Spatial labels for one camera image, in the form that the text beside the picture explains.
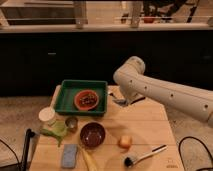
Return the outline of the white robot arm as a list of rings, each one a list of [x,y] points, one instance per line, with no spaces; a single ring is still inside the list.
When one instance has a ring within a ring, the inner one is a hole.
[[[213,91],[151,78],[144,71],[144,61],[132,56],[114,72],[113,79],[127,104],[145,96],[213,127]]]

